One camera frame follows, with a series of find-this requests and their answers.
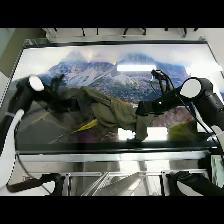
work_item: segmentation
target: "black frame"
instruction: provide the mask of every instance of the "black frame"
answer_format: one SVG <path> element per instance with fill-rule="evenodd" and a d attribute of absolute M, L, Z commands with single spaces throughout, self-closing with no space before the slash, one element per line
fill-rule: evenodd
<path fill-rule="evenodd" d="M 138 40 L 138 41 L 96 41 L 96 42 L 71 42 L 71 43 L 47 43 L 26 45 L 20 52 L 19 58 L 12 70 L 12 79 L 19 59 L 24 49 L 45 48 L 45 47 L 65 47 L 65 46 L 89 46 L 89 45 L 124 45 L 124 44 L 207 44 L 213 58 L 217 62 L 209 44 L 205 40 L 185 41 L 185 40 Z M 214 147 L 213 142 L 189 142 L 189 141 L 170 141 L 170 142 L 112 142 L 112 143 L 64 143 L 64 144 L 23 144 L 22 155 L 38 154 L 116 154 L 116 153 L 149 153 L 149 152 L 181 152 L 181 151 L 202 151 L 210 150 Z"/>

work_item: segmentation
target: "mountain image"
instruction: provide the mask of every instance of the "mountain image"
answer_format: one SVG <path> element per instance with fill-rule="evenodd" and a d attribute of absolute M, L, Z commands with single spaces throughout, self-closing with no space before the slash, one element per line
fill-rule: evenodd
<path fill-rule="evenodd" d="M 64 74 L 60 87 L 69 89 L 89 86 L 132 103 L 159 97 L 161 92 L 158 80 L 152 80 L 150 72 L 117 71 L 117 66 L 122 64 L 156 65 L 157 69 L 169 75 L 175 87 L 180 86 L 188 78 L 183 66 L 161 63 L 142 53 L 129 53 L 124 55 L 116 64 L 111 64 L 96 61 L 95 58 L 87 61 L 80 52 L 76 51 L 69 53 L 57 65 L 51 67 L 47 73 L 39 74 L 39 76 L 45 84 L 50 85 L 52 78 Z"/>

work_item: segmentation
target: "yellow object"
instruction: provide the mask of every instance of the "yellow object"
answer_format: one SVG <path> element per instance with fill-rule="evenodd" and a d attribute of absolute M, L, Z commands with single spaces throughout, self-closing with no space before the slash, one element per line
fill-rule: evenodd
<path fill-rule="evenodd" d="M 97 121 L 97 119 L 95 119 L 95 120 L 90 121 L 88 124 L 83 125 L 83 126 L 82 126 L 81 128 L 79 128 L 78 130 L 73 131 L 72 133 L 75 133 L 75 132 L 77 132 L 77 131 L 84 131 L 84 130 L 86 130 L 86 129 L 90 129 L 90 128 L 92 128 L 92 127 L 95 127 L 95 126 L 97 126 L 97 125 L 98 125 L 98 121 Z"/>

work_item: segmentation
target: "display screen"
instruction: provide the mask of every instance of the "display screen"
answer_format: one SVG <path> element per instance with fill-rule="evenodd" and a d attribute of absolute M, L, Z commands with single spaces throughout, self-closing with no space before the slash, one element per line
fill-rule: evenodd
<path fill-rule="evenodd" d="M 37 75 L 63 100 L 79 96 L 81 87 L 98 90 L 133 108 L 139 101 L 161 96 L 158 80 L 150 69 L 166 73 L 175 87 L 190 76 L 210 77 L 221 94 L 224 83 L 207 44 L 118 44 L 30 48 L 23 50 L 5 96 L 0 118 L 4 116 L 17 83 Z M 79 112 L 49 110 L 33 102 L 21 121 L 17 141 L 25 144 L 102 143 L 133 138 L 132 130 L 102 124 L 91 103 L 83 101 Z M 199 141 L 194 118 L 183 106 L 154 116 L 145 141 Z"/>

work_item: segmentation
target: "tabletop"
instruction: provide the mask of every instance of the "tabletop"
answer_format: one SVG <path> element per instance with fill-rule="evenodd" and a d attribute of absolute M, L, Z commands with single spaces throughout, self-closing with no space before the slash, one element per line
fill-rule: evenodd
<path fill-rule="evenodd" d="M 133 108 L 139 101 L 161 96 L 158 80 L 153 79 L 150 70 L 122 70 L 120 65 L 160 69 L 175 87 L 189 77 L 206 77 L 213 81 L 220 98 L 224 96 L 222 69 L 206 41 L 119 41 L 30 47 L 23 50 L 11 77 L 0 119 L 17 83 L 29 75 L 39 76 L 63 102 L 78 99 L 81 103 L 79 110 L 57 111 L 43 102 L 33 102 L 18 130 L 20 152 L 113 153 L 148 148 L 200 150 L 211 146 L 208 135 L 183 105 L 153 116 L 147 127 L 148 136 L 142 142 L 130 141 L 135 136 L 133 130 L 124 130 L 118 123 L 103 123 L 93 111 L 95 101 L 80 100 L 83 87 L 98 90 L 103 96 Z"/>

